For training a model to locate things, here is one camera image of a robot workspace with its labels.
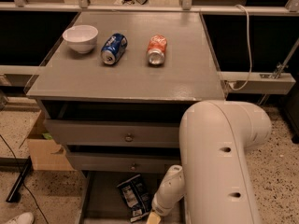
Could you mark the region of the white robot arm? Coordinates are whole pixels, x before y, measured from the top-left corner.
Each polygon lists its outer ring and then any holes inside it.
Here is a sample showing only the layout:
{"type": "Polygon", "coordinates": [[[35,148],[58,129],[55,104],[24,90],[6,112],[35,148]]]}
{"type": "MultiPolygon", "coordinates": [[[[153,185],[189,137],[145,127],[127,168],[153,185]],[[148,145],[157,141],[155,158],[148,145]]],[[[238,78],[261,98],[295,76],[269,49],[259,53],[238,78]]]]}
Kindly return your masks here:
{"type": "Polygon", "coordinates": [[[159,224],[185,200],[186,224],[262,224],[245,153],[263,144],[272,124],[246,102],[203,101],[179,126],[181,164],[167,171],[147,224],[159,224]]]}

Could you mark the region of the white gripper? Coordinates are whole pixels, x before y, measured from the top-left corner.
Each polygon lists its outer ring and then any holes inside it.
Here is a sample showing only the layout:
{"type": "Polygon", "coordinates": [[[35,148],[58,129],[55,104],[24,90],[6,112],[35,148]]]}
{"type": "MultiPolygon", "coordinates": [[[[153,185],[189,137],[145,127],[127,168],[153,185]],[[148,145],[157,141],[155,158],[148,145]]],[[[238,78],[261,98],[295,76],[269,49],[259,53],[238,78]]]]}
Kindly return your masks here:
{"type": "Polygon", "coordinates": [[[171,200],[164,198],[160,195],[155,195],[153,197],[151,207],[154,212],[149,213],[146,224],[159,224],[161,222],[161,217],[166,217],[174,208],[175,203],[171,200]]]}

